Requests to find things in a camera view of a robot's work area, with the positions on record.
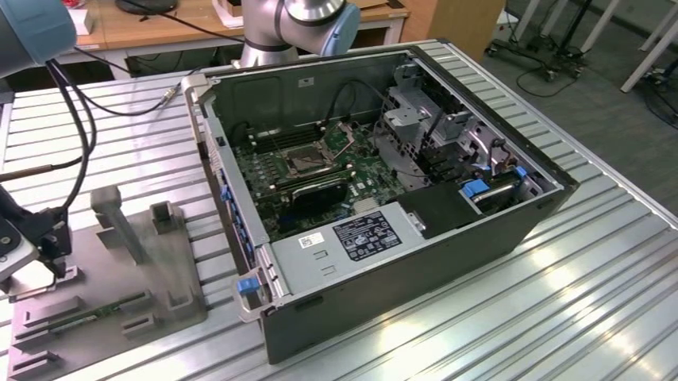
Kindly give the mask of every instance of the green circuit board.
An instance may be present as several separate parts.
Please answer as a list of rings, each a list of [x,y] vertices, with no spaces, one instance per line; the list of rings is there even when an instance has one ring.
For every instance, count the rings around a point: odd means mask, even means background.
[[[374,150],[371,134],[363,130],[367,127],[354,124],[347,133],[347,126],[331,125],[319,140],[272,152],[256,153],[251,147],[235,150],[272,241],[351,217],[356,214],[355,202],[372,198],[383,205],[406,191]],[[332,181],[347,183],[344,199],[318,214],[291,213],[292,192]]]

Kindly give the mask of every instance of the aluminum workbench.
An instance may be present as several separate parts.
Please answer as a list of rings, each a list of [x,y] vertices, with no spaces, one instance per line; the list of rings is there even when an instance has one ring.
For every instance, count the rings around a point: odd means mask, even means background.
[[[143,117],[95,110],[100,143],[73,229],[93,225],[87,191],[120,184],[123,211],[177,203],[188,217],[208,320],[64,377],[95,379],[673,379],[678,375],[678,220],[451,45],[420,44],[582,183],[516,250],[278,365],[256,324],[239,321],[235,266],[181,99]],[[181,74],[83,87],[141,110]],[[80,154],[56,90],[17,95],[0,129],[3,170]],[[4,183],[32,210],[56,206],[77,168]],[[11,306],[0,305],[4,370]]]

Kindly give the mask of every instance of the motherboard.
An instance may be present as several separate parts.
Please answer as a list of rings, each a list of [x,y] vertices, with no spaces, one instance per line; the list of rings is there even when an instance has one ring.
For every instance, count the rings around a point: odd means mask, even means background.
[[[248,135],[235,156],[272,241],[367,212],[406,192],[371,139],[372,126],[350,121]]]

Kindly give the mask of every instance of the cable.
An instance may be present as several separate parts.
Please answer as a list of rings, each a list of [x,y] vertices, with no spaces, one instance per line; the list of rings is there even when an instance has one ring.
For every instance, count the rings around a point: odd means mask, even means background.
[[[61,67],[61,64],[59,62],[56,62],[56,60],[52,62],[52,66],[56,69],[59,76],[63,79],[63,82],[61,82],[63,85],[67,86],[71,83],[75,83],[75,81],[71,79],[71,77],[68,75],[68,72],[64,70],[64,67]],[[85,102],[85,97],[77,91],[75,92],[75,94],[77,95],[77,99],[80,100],[80,103],[83,105],[84,113],[87,114],[87,118],[89,119],[89,129],[91,129],[91,135],[92,135],[91,139],[89,139],[89,154],[92,154],[92,152],[95,151],[96,137],[99,134],[99,131],[96,130],[95,117],[92,116],[92,110],[89,108],[89,105]]]
[[[239,38],[236,37],[231,37],[231,36],[224,36],[221,33],[216,33],[216,32],[211,32],[208,31],[207,29],[204,28],[200,28],[197,25],[193,25],[191,24],[189,22],[181,20],[180,18],[177,17],[173,17],[173,16],[169,16],[168,14],[165,13],[160,13],[160,12],[156,12],[155,10],[152,10],[151,8],[148,8],[147,6],[143,6],[141,4],[139,4],[137,2],[133,2],[132,0],[120,0],[121,2],[125,2],[127,4],[131,4],[133,5],[136,8],[140,8],[143,10],[145,10],[148,13],[156,15],[156,16],[160,16],[160,17],[164,17],[164,18],[168,18],[169,20],[177,22],[179,24],[181,25],[185,25],[188,28],[193,28],[196,29],[197,31],[203,32],[203,33],[207,33],[215,37],[219,37],[219,38],[224,38],[225,40],[231,40],[231,41],[236,41],[239,43],[244,43],[244,40],[240,40]]]
[[[444,116],[444,108],[440,106],[440,110],[439,110],[438,114],[435,115],[434,123],[431,124],[431,127],[428,128],[428,131],[426,131],[426,134],[422,137],[422,145],[424,145],[424,141],[434,134],[434,131],[438,128],[438,125],[440,124],[440,121],[443,120],[443,116]]]
[[[196,71],[199,71],[201,69],[203,69],[201,67],[196,67],[195,69],[192,69],[188,72],[187,76],[189,76],[191,74],[193,74]],[[157,110],[167,103],[169,103],[169,101],[172,100],[173,96],[176,95],[176,93],[179,91],[179,87],[181,87],[181,81],[179,81],[179,83],[169,90],[167,90],[165,94],[161,96],[161,98],[157,101],[157,103],[149,109],[141,110],[141,111],[135,111],[135,112],[131,112],[131,113],[123,113],[120,111],[111,110],[109,108],[107,108],[103,105],[100,105],[99,103],[96,103],[92,100],[92,98],[89,98],[85,95],[85,93],[83,93],[83,91],[80,91],[80,88],[73,83],[71,83],[71,86],[73,87],[75,93],[79,96],[81,96],[87,100],[87,102],[89,102],[97,109],[104,110],[108,114],[117,115],[119,117],[139,117],[139,116],[145,115],[145,114],[151,113],[152,111]]]
[[[542,27],[543,27],[543,25],[546,24],[548,17],[551,16],[552,7],[556,5],[556,3],[558,3],[558,0],[552,0],[551,5],[550,5],[550,6],[548,6],[548,8],[547,8],[547,12],[546,12],[546,13],[544,13],[544,15],[543,15],[543,19],[542,19],[542,21],[539,22],[539,26],[536,27],[536,31],[538,31],[538,32],[540,32],[540,31],[542,31]]]
[[[653,92],[655,93],[657,97],[661,99],[661,101],[669,106],[670,110],[674,112],[674,114],[678,114],[678,109],[670,104],[669,99],[665,98],[662,93],[655,89],[655,87],[651,87]]]
[[[520,88],[520,90],[523,90],[526,93],[528,93],[530,95],[535,96],[535,97],[539,97],[539,98],[552,98],[555,97],[558,94],[562,93],[562,91],[564,89],[567,89],[576,81],[578,81],[578,78],[575,78],[567,85],[564,85],[563,87],[560,87],[555,92],[552,92],[551,94],[538,94],[538,93],[534,93],[531,91],[528,91],[528,89],[526,89],[520,83],[520,79],[522,77],[524,77],[526,75],[534,73],[535,71],[540,70],[542,67],[536,67],[528,71],[526,71],[524,73],[522,73],[520,75],[518,75],[516,77],[516,85],[518,87]]]
[[[80,49],[77,46],[73,47],[73,50],[81,54],[84,54],[85,56],[88,56],[89,58],[93,58],[95,60],[97,60],[99,62],[103,62],[104,64],[107,64],[108,66],[112,66],[115,67],[116,69],[119,70],[123,70],[125,73],[131,74],[131,71],[127,70],[123,66],[120,66],[119,64],[116,63],[112,63],[111,61],[108,60],[104,60],[103,58],[95,56],[92,53],[84,51],[83,49]]]
[[[511,52],[516,56],[524,57],[524,58],[538,62],[543,67],[548,66],[544,61],[539,60],[536,57],[528,56],[526,53],[520,52],[519,50],[514,50],[514,49],[511,49],[508,47],[502,47],[502,49],[507,50],[508,52]]]
[[[152,62],[152,61],[157,60],[157,57],[160,57],[160,53],[157,53],[152,58],[135,57],[135,60]]]
[[[392,169],[394,171],[396,171],[398,173],[402,173],[403,175],[407,175],[407,176],[412,176],[412,177],[428,177],[428,175],[415,175],[414,173],[408,173],[406,171],[400,171],[398,168],[394,168]]]
[[[228,129],[228,140],[232,140],[236,136],[235,133],[237,131],[237,127],[244,126],[244,129],[247,130],[249,128],[249,122],[248,121],[239,121],[235,123],[231,128]]]
[[[339,100],[339,95],[342,95],[343,89],[346,89],[347,86],[354,83],[363,85],[383,100],[384,103],[387,103],[394,109],[396,108],[395,105],[392,104],[391,100],[386,96],[383,96],[382,92],[376,89],[375,86],[372,86],[370,83],[364,82],[362,79],[348,79],[336,88],[335,94],[331,99],[331,104],[330,104],[330,109],[327,111],[326,119],[322,122],[323,125],[330,124],[331,117],[334,116],[334,113],[335,113],[336,101]],[[356,97],[354,97],[354,99],[352,99],[351,108],[355,106],[355,103],[356,103]]]
[[[506,12],[506,21],[508,22],[508,29],[511,30],[511,35],[508,36],[508,44],[518,45],[518,43],[520,41],[518,41],[518,39],[516,39],[516,31],[512,28],[511,17],[510,17],[511,13],[508,12],[508,0],[506,0],[504,12]]]
[[[659,92],[658,92],[658,91],[657,91],[657,89],[653,87],[653,85],[651,85],[651,84],[647,84],[647,86],[649,86],[649,87],[651,87],[653,92],[654,92],[657,95],[659,95]],[[670,120],[667,120],[667,119],[665,118],[665,116],[662,116],[662,115],[659,114],[659,112],[657,112],[657,111],[653,109],[653,106],[651,106],[651,104],[650,104],[650,96],[649,96],[651,93],[650,93],[647,90],[643,90],[643,91],[642,91],[642,93],[643,93],[645,107],[647,108],[647,110],[653,113],[653,115],[654,115],[654,116],[655,116],[655,117],[657,117],[657,118],[658,118],[662,122],[665,122],[665,124],[666,124],[666,125],[669,125],[673,129],[678,129],[678,125],[675,125],[675,123],[674,123],[674,122],[671,122]],[[666,105],[667,105],[667,106],[673,109],[673,106],[669,104],[669,102],[667,102],[666,100],[665,100],[665,103],[666,103]]]
[[[140,64],[143,67],[147,67],[148,69],[153,70],[157,74],[169,74],[169,73],[175,72],[175,70],[179,67],[179,64],[181,63],[183,53],[184,53],[184,51],[179,52],[177,62],[173,64],[172,69],[169,69],[168,71],[163,71],[163,70],[157,69],[156,67],[151,66],[148,63],[141,62],[139,57],[129,57],[129,58],[132,60],[135,60],[135,62],[137,64]]]
[[[60,207],[61,213],[67,213],[68,208],[73,204],[75,198],[80,194],[80,188],[83,187],[83,182],[85,181],[87,166],[89,164],[89,142],[87,141],[87,132],[85,128],[83,127],[83,121],[80,120],[80,116],[77,114],[77,109],[75,108],[73,99],[71,98],[71,95],[65,88],[64,79],[60,76],[59,67],[55,65],[55,63],[56,63],[55,60],[48,61],[45,63],[45,67],[48,68],[49,75],[52,75],[53,82],[56,83],[59,92],[64,97],[65,105],[69,109],[71,116],[73,117],[75,128],[77,129],[77,134],[80,136],[80,145],[83,148],[80,171],[77,173],[77,177],[75,178],[73,189],[71,190],[71,193],[64,201],[64,204]]]

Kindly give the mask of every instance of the power supply label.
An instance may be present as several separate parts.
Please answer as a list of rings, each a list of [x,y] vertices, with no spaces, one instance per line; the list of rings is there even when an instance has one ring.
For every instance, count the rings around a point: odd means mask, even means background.
[[[382,212],[356,218],[334,229],[348,256],[356,262],[403,243]]]

